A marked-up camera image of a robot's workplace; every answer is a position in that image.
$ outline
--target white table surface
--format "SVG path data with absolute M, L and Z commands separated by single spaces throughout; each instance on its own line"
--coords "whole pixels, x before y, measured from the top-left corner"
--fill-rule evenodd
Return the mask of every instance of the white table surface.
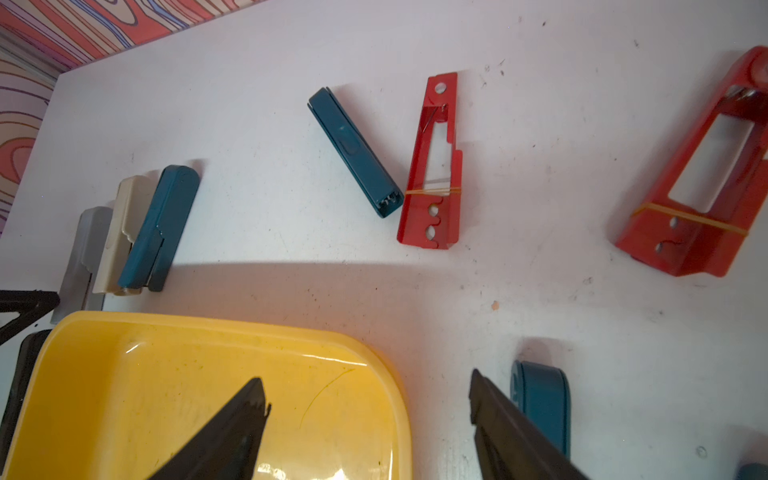
M 724 279 L 667 276 L 612 240 L 766 21 L 753 0 L 269 0 L 60 77 L 0 288 L 58 290 L 84 209 L 191 165 L 165 290 L 106 309 L 363 341 L 402 376 L 416 478 L 479 478 L 469 376 L 507 391 L 520 354 L 568 375 L 592 478 L 732 478 L 766 460 L 768 214 Z M 306 101 L 330 86 L 405 187 L 426 79 L 447 71 L 462 231 L 427 251 L 375 215 Z M 0 404 L 22 336 L 0 349 Z

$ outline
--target yellow tray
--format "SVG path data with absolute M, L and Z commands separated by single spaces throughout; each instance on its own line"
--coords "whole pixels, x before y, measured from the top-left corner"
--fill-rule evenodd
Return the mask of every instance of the yellow tray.
M 254 376 L 272 413 L 254 478 L 410 480 L 411 433 L 382 361 L 338 333 L 78 312 L 38 357 L 7 479 L 144 480 Z

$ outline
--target red plastic part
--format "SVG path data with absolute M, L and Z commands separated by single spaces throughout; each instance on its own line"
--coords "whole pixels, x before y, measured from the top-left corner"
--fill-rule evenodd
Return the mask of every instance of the red plastic part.
M 730 176 L 709 212 L 698 212 L 669 198 L 718 114 L 754 122 Z M 702 117 L 690 131 L 644 204 L 658 204 L 749 230 L 768 194 L 768 48 L 755 47 L 730 69 Z M 706 272 L 725 276 L 744 235 L 655 210 L 634 215 L 616 246 L 674 276 Z
M 438 93 L 435 88 L 445 85 L 445 90 Z M 451 144 L 451 191 L 448 196 L 431 194 L 408 194 L 402 205 L 400 227 L 397 240 L 405 245 L 421 248 L 447 250 L 458 242 L 458 219 L 462 202 L 462 152 L 456 150 L 456 87 L 458 75 L 448 73 L 430 77 L 424 94 L 422 116 L 416 133 L 416 145 L 413 148 L 411 173 L 408 178 L 408 190 L 424 190 L 424 176 L 427 169 L 429 145 L 432 142 L 432 130 L 435 123 L 448 122 L 448 143 Z M 436 216 L 429 214 L 430 206 L 438 209 Z M 432 226 L 435 236 L 430 240 L 427 229 Z

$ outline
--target blue stapler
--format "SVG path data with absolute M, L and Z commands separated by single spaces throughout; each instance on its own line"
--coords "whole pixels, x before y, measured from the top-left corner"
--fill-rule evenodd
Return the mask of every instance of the blue stapler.
M 120 287 L 146 286 L 151 292 L 163 289 L 199 185 L 195 170 L 179 165 L 165 167 L 118 279 Z
M 511 400 L 565 458 L 571 451 L 571 389 L 552 366 L 515 360 Z
M 404 199 L 402 191 L 384 170 L 376 154 L 349 119 L 330 88 L 321 88 L 310 98 L 307 106 L 376 213 L 384 218 L 400 208 Z

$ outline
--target yellow rubber band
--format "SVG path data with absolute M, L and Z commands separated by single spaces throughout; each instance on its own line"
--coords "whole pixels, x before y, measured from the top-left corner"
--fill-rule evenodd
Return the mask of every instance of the yellow rubber band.
M 684 218 L 685 220 L 690 220 L 692 222 L 702 223 L 704 225 L 709 225 L 710 227 L 719 228 L 721 230 L 725 230 L 726 232 L 734 232 L 738 233 L 739 235 L 747 236 L 750 234 L 748 230 L 744 230 L 741 227 L 736 227 L 734 225 L 731 225 L 730 223 L 720 222 L 717 220 L 712 220 L 711 218 L 703 217 L 701 215 L 694 215 L 689 214 L 688 212 L 683 212 L 680 210 L 675 210 L 674 208 L 664 207 L 659 204 L 642 204 L 640 205 L 640 208 L 635 210 L 632 213 L 632 217 L 637 215 L 643 210 L 655 210 L 657 212 L 661 212 L 663 214 L 671 215 L 673 217 L 679 217 Z
M 439 194 L 460 194 L 462 192 L 461 187 L 450 188 L 432 188 L 429 190 L 406 190 L 406 195 L 439 195 Z

